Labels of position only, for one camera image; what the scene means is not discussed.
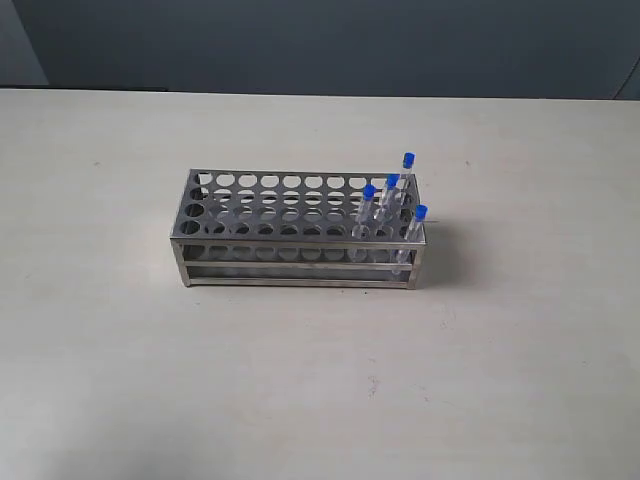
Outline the blue-capped tube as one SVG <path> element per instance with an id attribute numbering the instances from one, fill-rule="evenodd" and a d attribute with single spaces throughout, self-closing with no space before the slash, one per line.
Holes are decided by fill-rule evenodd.
<path id="1" fill-rule="evenodd" d="M 399 180 L 397 183 L 398 188 L 398 200 L 400 203 L 404 202 L 407 193 L 407 185 L 412 174 L 412 169 L 415 161 L 415 154 L 413 152 L 406 152 L 402 161 L 402 168 L 399 174 Z"/>
<path id="2" fill-rule="evenodd" d="M 400 175 L 396 173 L 389 174 L 386 178 L 379 201 L 379 208 L 374 215 L 374 219 L 381 224 L 386 223 L 392 216 L 392 208 L 394 206 L 396 187 L 399 179 Z"/>
<path id="3" fill-rule="evenodd" d="M 417 242 L 421 238 L 421 231 L 423 230 L 423 223 L 428 213 L 428 207 L 419 204 L 416 206 L 415 214 L 407 227 L 404 240 L 407 242 Z M 408 261 L 410 256 L 410 250 L 408 248 L 400 249 L 394 254 L 394 262 L 396 264 L 404 264 Z"/>
<path id="4" fill-rule="evenodd" d="M 364 186 L 362 199 L 355 215 L 355 224 L 351 235 L 354 240 L 360 241 L 367 236 L 368 227 L 366 222 L 369 220 L 370 212 L 376 193 L 376 188 L 368 183 Z M 352 248 L 348 252 L 349 258 L 353 262 L 360 262 L 366 257 L 366 252 L 359 248 Z"/>

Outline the stainless steel test tube rack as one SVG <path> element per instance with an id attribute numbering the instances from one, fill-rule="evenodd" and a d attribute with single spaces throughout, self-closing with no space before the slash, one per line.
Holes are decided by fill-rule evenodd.
<path id="1" fill-rule="evenodd" d="M 374 215 L 384 173 L 319 173 L 192 169 L 170 242 L 185 286 L 250 285 L 412 289 L 426 250 L 404 234 L 420 204 L 411 174 L 403 203 L 392 216 Z M 376 188 L 367 236 L 352 238 L 366 184 Z M 366 252 L 360 262 L 348 252 Z M 404 264 L 394 254 L 408 248 Z"/>

